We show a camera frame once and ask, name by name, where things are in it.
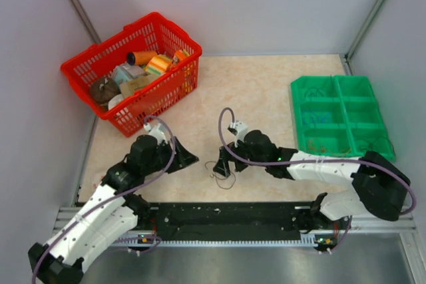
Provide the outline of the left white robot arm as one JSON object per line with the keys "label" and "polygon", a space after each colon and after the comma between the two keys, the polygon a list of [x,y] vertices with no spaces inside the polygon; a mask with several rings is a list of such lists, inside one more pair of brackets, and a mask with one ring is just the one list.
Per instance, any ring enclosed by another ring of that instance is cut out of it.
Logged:
{"label": "left white robot arm", "polygon": [[198,161],[175,136],[139,136],[65,227],[30,248],[32,282],[80,283],[92,262],[121,235],[150,223],[150,205],[135,193],[145,178],[171,174]]}

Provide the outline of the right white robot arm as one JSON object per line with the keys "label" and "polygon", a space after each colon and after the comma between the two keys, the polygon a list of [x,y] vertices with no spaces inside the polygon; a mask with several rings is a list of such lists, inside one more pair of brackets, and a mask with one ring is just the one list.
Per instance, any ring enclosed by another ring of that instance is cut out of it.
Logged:
{"label": "right white robot arm", "polygon": [[262,166],[275,178],[325,182],[342,188],[317,196],[310,212],[315,226],[325,228],[343,217],[367,212],[385,221],[399,219],[411,182],[381,154],[368,151],[360,158],[321,157],[278,147],[260,130],[231,132],[236,141],[220,147],[215,173],[229,177],[230,163],[234,163],[236,172]]}

